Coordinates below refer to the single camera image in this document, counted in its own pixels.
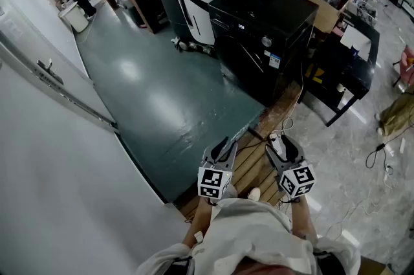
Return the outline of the small cardboard box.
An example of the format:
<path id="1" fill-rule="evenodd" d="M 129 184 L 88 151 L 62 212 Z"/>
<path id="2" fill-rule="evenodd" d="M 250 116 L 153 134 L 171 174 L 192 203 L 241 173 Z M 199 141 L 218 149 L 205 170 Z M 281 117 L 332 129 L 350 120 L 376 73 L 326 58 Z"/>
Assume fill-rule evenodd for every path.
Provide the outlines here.
<path id="1" fill-rule="evenodd" d="M 395 273 L 387 265 L 362 256 L 358 275 L 395 275 Z"/>

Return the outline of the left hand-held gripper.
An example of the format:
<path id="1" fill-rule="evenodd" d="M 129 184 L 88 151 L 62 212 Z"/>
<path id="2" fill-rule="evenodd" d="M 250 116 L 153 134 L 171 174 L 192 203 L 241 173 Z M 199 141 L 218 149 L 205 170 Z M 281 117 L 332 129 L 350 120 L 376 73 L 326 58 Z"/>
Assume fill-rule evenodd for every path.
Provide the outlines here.
<path id="1" fill-rule="evenodd" d="M 238 143 L 233 142 L 223 162 L 216 163 L 221 151 L 227 145 L 228 139 L 229 137 L 224 137 L 219 142 L 210 144 L 204 150 L 197 174 L 198 196 L 220 200 L 230 186 Z"/>

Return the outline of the person's left forearm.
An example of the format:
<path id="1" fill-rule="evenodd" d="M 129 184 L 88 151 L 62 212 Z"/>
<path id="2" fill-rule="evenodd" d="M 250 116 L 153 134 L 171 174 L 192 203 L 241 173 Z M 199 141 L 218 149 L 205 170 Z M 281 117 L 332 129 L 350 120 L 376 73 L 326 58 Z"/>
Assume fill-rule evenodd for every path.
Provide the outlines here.
<path id="1" fill-rule="evenodd" d="M 189 248 L 193 248 L 193 246 L 197 243 L 195 237 L 196 233 L 201 232 L 205 235 L 210 226 L 212 208 L 213 206 L 209 204 L 208 199 L 203 197 L 200 198 L 193 221 L 184 237 L 184 240 L 182 241 L 184 245 Z"/>

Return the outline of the person's white shirt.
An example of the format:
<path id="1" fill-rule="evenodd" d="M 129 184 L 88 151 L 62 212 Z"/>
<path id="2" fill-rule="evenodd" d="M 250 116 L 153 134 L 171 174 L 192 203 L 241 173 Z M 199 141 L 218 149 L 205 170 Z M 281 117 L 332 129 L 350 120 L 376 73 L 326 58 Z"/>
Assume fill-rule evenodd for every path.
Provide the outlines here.
<path id="1" fill-rule="evenodd" d="M 292 216 L 261 201 L 231 196 L 212 208 L 193 248 L 161 250 L 136 275 L 358 275 L 357 248 L 326 237 L 316 244 L 292 233 Z"/>

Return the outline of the white paper sheet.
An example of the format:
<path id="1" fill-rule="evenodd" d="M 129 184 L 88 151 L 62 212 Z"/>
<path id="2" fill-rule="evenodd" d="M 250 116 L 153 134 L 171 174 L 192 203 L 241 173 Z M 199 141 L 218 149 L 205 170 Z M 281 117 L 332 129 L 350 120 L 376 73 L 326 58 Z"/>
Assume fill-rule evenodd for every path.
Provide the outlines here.
<path id="1" fill-rule="evenodd" d="M 343 36 L 341 37 L 340 43 L 346 46 L 349 50 L 352 44 L 358 44 L 360 46 L 360 52 L 357 57 L 368 61 L 371 49 L 371 40 L 354 27 L 350 25 L 347 26 Z"/>

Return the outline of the white power strip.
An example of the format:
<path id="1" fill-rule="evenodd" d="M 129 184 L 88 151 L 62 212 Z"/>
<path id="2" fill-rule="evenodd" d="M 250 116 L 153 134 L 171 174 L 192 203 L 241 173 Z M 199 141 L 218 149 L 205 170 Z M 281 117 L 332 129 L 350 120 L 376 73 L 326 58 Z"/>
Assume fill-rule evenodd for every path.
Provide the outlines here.
<path id="1" fill-rule="evenodd" d="M 285 153 L 285 144 L 281 138 L 281 135 L 276 133 L 270 134 L 269 140 L 277 154 L 281 155 Z"/>

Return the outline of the person's right forearm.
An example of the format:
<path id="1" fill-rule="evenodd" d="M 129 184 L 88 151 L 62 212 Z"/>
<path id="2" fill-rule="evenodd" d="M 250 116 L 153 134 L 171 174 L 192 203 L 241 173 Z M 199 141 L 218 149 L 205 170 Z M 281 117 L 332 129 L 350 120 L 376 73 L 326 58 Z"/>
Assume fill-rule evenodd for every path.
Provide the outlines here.
<path id="1" fill-rule="evenodd" d="M 300 196 L 296 202 L 292 203 L 292 233 L 312 244 L 316 244 L 318 241 L 305 195 Z"/>

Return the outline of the wooden slat platform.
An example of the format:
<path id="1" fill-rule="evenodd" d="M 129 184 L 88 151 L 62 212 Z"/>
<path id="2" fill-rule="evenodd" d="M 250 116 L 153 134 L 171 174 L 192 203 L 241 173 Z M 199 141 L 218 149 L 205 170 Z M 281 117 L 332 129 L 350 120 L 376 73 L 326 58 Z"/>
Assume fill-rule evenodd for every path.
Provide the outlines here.
<path id="1" fill-rule="evenodd" d="M 283 119 L 289 116 L 290 110 L 300 93 L 300 86 L 292 82 L 281 97 L 259 117 L 259 121 L 246 131 L 238 140 L 241 150 L 235 158 L 232 185 L 240 197 L 247 196 L 254 187 L 260 187 L 264 194 L 262 200 L 276 199 L 278 188 L 275 183 L 276 170 L 265 156 L 267 137 L 273 130 L 281 126 Z"/>

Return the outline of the black table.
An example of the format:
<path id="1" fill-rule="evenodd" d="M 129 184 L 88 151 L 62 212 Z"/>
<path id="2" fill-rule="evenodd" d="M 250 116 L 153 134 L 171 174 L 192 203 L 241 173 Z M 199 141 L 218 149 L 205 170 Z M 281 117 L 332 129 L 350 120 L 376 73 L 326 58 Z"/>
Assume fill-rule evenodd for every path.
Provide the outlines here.
<path id="1" fill-rule="evenodd" d="M 352 58 L 351 51 L 340 43 L 342 36 L 331 32 L 306 61 L 308 71 L 304 74 L 304 88 L 298 101 L 310 93 L 332 110 L 334 116 L 325 123 L 327 127 L 369 92 L 378 56 L 379 32 L 348 10 L 341 17 L 347 26 L 371 40 L 371 49 L 368 61 Z"/>

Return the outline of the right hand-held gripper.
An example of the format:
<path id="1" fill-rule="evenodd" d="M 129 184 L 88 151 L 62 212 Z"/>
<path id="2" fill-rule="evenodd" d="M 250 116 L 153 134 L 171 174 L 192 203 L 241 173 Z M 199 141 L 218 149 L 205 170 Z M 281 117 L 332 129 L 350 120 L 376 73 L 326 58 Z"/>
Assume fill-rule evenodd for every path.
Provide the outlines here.
<path id="1" fill-rule="evenodd" d="M 276 150 L 269 144 L 265 146 L 265 155 L 269 163 L 276 170 L 283 167 L 295 167 L 284 170 L 278 182 L 278 186 L 286 195 L 295 199 L 309 193 L 316 183 L 314 166 L 305 160 L 303 148 L 287 135 L 281 135 L 280 144 L 282 154 L 281 161 Z"/>

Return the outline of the white round bin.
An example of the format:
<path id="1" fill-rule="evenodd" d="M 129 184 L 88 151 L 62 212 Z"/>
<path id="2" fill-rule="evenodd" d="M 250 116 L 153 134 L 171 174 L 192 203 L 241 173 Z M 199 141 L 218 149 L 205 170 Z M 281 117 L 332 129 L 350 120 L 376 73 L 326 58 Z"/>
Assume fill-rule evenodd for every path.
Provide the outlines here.
<path id="1" fill-rule="evenodd" d="M 71 3 L 67 8 L 58 14 L 59 18 L 68 22 L 71 27 L 80 33 L 84 31 L 89 21 L 84 16 L 83 10 L 79 7 L 77 2 Z"/>

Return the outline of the black cabinet appliance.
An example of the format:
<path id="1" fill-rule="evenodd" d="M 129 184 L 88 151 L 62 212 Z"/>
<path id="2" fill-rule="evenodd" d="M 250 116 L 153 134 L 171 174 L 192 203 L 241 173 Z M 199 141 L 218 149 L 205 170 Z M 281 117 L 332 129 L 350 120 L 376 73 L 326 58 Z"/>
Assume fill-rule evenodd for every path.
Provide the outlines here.
<path id="1" fill-rule="evenodd" d="M 309 0 L 213 0 L 208 5 L 222 74 L 266 107 L 301 73 L 318 5 Z M 268 36 L 272 46 L 261 38 Z"/>

